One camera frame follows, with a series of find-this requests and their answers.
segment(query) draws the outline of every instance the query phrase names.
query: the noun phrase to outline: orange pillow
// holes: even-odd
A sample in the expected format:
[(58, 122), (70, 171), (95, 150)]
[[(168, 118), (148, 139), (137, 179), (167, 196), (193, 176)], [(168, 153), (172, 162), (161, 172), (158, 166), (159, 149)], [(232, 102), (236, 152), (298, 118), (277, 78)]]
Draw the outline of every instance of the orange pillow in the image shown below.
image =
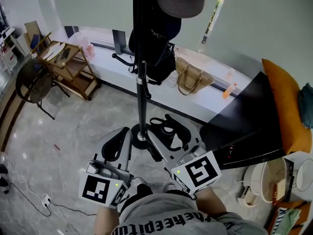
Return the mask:
[(306, 129), (301, 123), (298, 107), (299, 85), (287, 71), (270, 60), (262, 59), (262, 63), (274, 95), (285, 153), (293, 151), (309, 153), (312, 135), (311, 130)]

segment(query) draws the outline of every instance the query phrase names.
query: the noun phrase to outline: power outlet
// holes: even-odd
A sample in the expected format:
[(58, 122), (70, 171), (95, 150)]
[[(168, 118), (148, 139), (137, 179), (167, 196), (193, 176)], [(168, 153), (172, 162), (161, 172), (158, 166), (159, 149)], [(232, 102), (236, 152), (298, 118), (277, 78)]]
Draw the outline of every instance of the power outlet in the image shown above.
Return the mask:
[(45, 205), (48, 207), (50, 205), (51, 196), (49, 194), (45, 194), (44, 198), (42, 199), (42, 204), (45, 207)]

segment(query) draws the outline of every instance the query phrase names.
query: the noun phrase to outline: gray shirt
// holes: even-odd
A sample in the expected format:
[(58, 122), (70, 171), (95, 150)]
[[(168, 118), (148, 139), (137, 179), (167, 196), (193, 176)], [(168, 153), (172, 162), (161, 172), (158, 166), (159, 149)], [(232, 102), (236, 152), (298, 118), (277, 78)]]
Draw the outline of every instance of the gray shirt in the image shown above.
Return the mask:
[(264, 228), (237, 214), (210, 218), (191, 199), (168, 193), (152, 194), (127, 206), (113, 235), (266, 235)]

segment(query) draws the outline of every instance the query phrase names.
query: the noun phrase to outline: wooden bar cart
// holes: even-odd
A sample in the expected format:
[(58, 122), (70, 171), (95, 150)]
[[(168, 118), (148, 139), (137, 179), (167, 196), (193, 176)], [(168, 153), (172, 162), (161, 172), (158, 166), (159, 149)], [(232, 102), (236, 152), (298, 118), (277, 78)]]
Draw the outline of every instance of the wooden bar cart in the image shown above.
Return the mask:
[[(89, 96), (91, 92), (99, 88), (100, 85), (97, 82), (97, 78), (94, 75), (89, 62), (87, 61), (84, 52), (80, 46), (71, 45), (65, 43), (65, 48), (60, 52), (61, 56), (65, 49), (70, 48), (69, 54), (65, 60), (52, 58), (50, 61), (43, 59), (48, 53), (51, 46), (56, 44), (58, 41), (52, 41), (46, 35), (38, 45), (32, 50), (32, 53), (37, 53), (37, 58), (40, 58), (47, 62), (50, 72), (56, 77), (60, 85), (74, 94), (80, 96), (85, 100), (91, 100)], [(46, 48), (38, 53), (38, 46), (46, 43)]]

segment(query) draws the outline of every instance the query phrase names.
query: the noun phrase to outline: plastic bag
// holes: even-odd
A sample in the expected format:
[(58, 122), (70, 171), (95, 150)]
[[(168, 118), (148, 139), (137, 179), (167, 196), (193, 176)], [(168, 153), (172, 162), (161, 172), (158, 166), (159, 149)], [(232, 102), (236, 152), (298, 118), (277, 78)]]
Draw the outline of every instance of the plastic bag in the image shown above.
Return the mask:
[(72, 45), (78, 45), (78, 46), (81, 46), (83, 48), (83, 51), (84, 51), (84, 55), (86, 57), (89, 56), (89, 53), (88, 53), (88, 45), (90, 45), (90, 42), (88, 41), (88, 39), (83, 36), (82, 33), (80, 32), (76, 32), (74, 33), (69, 39), (68, 39), (69, 43), (72, 44)]

